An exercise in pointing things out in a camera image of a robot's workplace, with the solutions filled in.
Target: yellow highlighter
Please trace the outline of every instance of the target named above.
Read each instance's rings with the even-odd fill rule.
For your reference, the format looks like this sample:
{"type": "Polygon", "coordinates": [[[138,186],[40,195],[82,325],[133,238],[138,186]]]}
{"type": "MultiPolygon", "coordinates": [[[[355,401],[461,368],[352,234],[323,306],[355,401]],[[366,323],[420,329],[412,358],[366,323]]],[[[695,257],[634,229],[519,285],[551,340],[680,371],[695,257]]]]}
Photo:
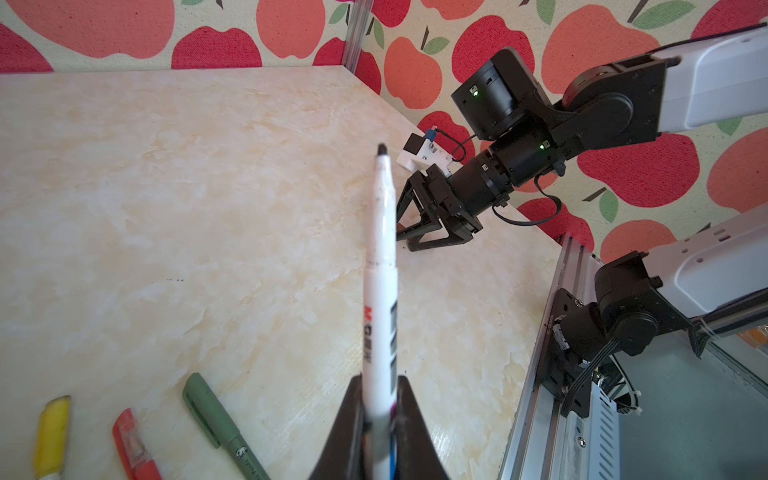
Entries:
{"type": "Polygon", "coordinates": [[[35,478],[59,480],[64,470],[69,427],[69,395],[51,400],[40,414],[38,445],[35,448],[35,478]]]}

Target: pen clip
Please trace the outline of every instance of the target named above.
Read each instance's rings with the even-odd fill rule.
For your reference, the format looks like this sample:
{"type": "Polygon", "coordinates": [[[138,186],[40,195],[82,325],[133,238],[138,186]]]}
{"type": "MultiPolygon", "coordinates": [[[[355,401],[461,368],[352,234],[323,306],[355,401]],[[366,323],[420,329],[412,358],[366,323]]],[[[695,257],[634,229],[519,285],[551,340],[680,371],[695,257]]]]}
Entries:
{"type": "Polygon", "coordinates": [[[210,429],[208,423],[205,421],[200,412],[197,411],[197,407],[194,405],[192,398],[190,398],[189,393],[187,392],[184,392],[184,403],[187,404],[187,407],[192,413],[192,416],[195,420],[197,420],[197,423],[203,429],[203,432],[205,432],[205,436],[208,437],[210,442],[214,444],[214,448],[218,449],[221,445],[221,442],[219,442],[219,439],[216,438],[216,434],[214,434],[214,431],[210,429]]]}

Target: gray floor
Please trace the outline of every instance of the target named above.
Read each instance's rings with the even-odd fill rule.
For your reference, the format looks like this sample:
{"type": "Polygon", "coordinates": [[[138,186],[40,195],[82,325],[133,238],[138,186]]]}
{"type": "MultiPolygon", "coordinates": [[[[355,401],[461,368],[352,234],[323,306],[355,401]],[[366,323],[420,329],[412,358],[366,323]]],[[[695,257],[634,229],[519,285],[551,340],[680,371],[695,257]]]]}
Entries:
{"type": "Polygon", "coordinates": [[[621,479],[768,479],[768,399],[679,333],[617,360],[642,392],[621,416],[621,479]]]}

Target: green pen cap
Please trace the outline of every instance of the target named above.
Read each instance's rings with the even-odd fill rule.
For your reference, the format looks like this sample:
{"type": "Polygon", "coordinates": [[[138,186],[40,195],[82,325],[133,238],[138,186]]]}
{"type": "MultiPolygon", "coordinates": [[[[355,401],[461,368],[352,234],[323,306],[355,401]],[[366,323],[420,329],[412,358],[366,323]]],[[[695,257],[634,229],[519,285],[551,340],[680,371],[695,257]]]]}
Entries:
{"type": "Polygon", "coordinates": [[[181,395],[214,447],[227,445],[240,434],[235,422],[200,373],[190,375],[181,395]]]}

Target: marble tabletop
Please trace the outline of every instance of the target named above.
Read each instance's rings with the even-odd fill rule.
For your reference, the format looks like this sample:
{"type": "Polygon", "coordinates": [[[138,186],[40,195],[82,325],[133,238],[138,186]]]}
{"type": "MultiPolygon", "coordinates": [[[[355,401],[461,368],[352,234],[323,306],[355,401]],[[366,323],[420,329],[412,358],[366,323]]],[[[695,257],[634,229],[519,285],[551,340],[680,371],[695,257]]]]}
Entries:
{"type": "MultiPolygon", "coordinates": [[[[360,371],[372,156],[414,131],[342,67],[1,76],[0,477],[70,394],[66,478],[124,477],[127,407],[165,478],[241,478],[192,372],[273,479],[308,476],[360,371]]],[[[454,480],[498,474],[559,252],[487,213],[398,250],[398,370],[454,480]]]]}

